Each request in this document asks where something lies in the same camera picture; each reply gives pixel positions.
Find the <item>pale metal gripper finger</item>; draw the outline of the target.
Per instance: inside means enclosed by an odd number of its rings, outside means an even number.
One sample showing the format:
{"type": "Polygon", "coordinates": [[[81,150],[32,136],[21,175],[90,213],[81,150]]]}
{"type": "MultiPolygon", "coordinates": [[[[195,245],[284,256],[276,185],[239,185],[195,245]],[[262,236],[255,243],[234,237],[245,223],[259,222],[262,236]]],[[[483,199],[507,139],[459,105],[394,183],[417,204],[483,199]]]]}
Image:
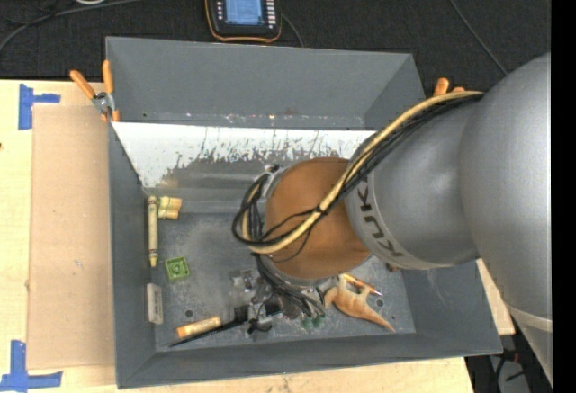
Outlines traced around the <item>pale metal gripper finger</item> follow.
{"type": "Polygon", "coordinates": [[[229,279],[235,292],[251,292],[257,287],[257,272],[254,269],[230,272],[229,279]]]}

